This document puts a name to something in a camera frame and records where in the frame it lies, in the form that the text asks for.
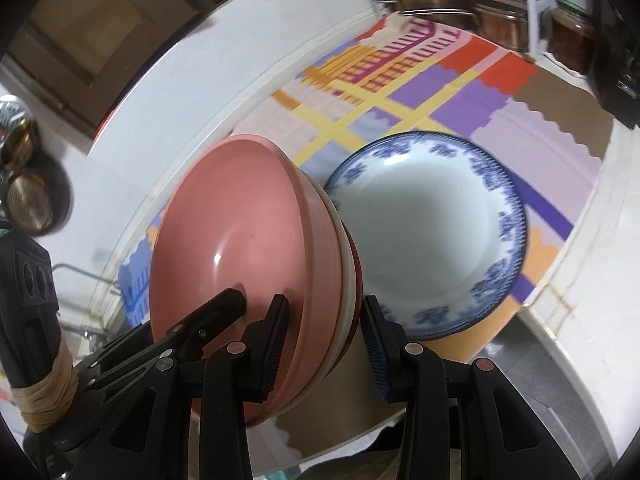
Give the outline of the black knife block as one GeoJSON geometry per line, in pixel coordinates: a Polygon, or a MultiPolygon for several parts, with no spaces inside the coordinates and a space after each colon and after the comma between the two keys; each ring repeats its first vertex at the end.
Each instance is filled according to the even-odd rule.
{"type": "Polygon", "coordinates": [[[639,0],[592,0],[598,32],[592,68],[600,104],[628,128],[639,125],[639,0]]]}

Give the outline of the cream bowl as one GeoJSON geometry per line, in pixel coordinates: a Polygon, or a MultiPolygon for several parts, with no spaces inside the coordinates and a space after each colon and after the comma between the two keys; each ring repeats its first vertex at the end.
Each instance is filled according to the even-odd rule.
{"type": "Polygon", "coordinates": [[[342,292],[340,310],[338,311],[338,317],[330,348],[326,352],[326,357],[324,358],[316,376],[314,376],[314,380],[320,380],[325,378],[338,362],[338,358],[342,354],[343,346],[349,332],[349,318],[352,313],[350,302],[354,299],[355,292],[354,264],[352,263],[352,253],[350,252],[349,242],[343,222],[341,222],[333,203],[318,182],[309,176],[307,176],[307,179],[314,186],[319,196],[322,198],[323,203],[326,205],[326,209],[329,211],[338,239],[338,246],[340,246],[341,249],[342,258],[342,292]]]}

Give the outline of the colourful patchwork mat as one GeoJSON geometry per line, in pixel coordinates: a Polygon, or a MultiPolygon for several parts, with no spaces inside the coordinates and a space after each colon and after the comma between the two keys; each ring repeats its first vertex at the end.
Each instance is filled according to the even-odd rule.
{"type": "Polygon", "coordinates": [[[530,237],[508,306],[525,304],[596,184],[613,118],[588,92],[479,36],[393,14],[313,62],[236,126],[325,181],[381,136],[468,139],[511,171],[530,237]]]}

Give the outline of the metal pot rack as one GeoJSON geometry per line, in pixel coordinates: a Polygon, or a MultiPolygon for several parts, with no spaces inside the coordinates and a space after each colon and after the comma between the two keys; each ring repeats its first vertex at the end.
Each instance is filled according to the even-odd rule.
{"type": "Polygon", "coordinates": [[[400,13],[474,32],[536,60],[549,47],[554,0],[371,0],[378,15],[400,13]]]}

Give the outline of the pink bowl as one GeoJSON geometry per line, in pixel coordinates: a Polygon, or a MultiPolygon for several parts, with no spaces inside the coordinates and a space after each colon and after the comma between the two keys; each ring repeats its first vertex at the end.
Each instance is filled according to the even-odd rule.
{"type": "Polygon", "coordinates": [[[262,136],[230,136],[186,174],[160,222],[152,251],[151,330],[168,330],[227,288],[245,314],[211,341],[207,354],[242,336],[274,296],[290,305],[276,384],[245,405],[250,426],[277,414],[326,364],[343,296],[340,238],[311,180],[262,136]]]}

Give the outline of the dark wooden window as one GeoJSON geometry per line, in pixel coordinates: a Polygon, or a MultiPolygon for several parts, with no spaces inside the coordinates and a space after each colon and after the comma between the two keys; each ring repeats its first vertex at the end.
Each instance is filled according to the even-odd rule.
{"type": "Polygon", "coordinates": [[[39,0],[2,63],[93,139],[143,74],[226,1],[39,0]]]}

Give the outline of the glass jar with sauce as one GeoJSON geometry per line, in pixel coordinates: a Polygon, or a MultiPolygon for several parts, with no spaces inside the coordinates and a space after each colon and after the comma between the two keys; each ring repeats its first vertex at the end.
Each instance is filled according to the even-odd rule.
{"type": "Polygon", "coordinates": [[[555,0],[551,11],[549,52],[569,70],[588,73],[597,44],[597,32],[584,9],[568,0],[555,0]]]}

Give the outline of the red and black bowl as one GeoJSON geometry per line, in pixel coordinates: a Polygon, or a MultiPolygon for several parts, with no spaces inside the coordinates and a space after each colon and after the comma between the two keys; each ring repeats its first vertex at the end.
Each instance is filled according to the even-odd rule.
{"type": "Polygon", "coordinates": [[[352,340],[354,339],[359,323],[359,315],[361,308],[361,299],[362,299],[362,269],[361,263],[357,252],[357,247],[354,239],[352,238],[352,234],[350,234],[349,229],[346,228],[346,224],[343,224],[345,233],[349,242],[350,252],[352,253],[352,263],[354,264],[354,299],[350,302],[350,306],[352,307],[352,313],[350,314],[350,324],[349,324],[349,332],[346,338],[346,341],[343,346],[342,356],[344,356],[352,340]]]}

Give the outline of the thin gooseneck faucet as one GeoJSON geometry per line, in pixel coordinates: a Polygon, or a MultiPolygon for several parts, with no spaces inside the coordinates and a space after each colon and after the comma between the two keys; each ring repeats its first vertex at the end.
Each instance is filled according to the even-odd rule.
{"type": "Polygon", "coordinates": [[[115,280],[59,262],[52,266],[58,301],[69,309],[90,311],[104,302],[120,297],[115,280]]]}

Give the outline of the small brass ladle pot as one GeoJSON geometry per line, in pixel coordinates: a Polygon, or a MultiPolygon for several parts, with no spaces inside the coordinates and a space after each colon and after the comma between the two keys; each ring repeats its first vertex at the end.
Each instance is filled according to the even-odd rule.
{"type": "Polygon", "coordinates": [[[12,119],[1,129],[1,168],[16,171],[30,163],[39,150],[35,121],[27,116],[12,119]]]}

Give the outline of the blue patterned plate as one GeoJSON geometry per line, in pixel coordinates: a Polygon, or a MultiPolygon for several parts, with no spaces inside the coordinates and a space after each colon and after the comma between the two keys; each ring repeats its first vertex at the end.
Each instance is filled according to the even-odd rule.
{"type": "Polygon", "coordinates": [[[324,189],[355,242],[364,291],[411,339],[476,325],[520,277],[521,194],[509,170],[469,140],[384,136],[346,158],[324,189]]]}

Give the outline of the black frying pan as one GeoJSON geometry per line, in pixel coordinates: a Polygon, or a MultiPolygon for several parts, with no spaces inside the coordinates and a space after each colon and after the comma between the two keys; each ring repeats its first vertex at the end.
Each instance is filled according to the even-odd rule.
{"type": "Polygon", "coordinates": [[[73,209],[70,179],[47,153],[25,167],[2,174],[1,203],[6,218],[30,236],[46,236],[66,225],[73,209]]]}

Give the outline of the steel pot under rack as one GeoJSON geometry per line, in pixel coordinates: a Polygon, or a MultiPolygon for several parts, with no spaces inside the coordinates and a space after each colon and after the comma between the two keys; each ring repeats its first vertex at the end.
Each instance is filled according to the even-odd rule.
{"type": "Polygon", "coordinates": [[[524,11],[475,3],[473,12],[480,21],[480,36],[512,51],[528,50],[528,19],[524,11]]]}

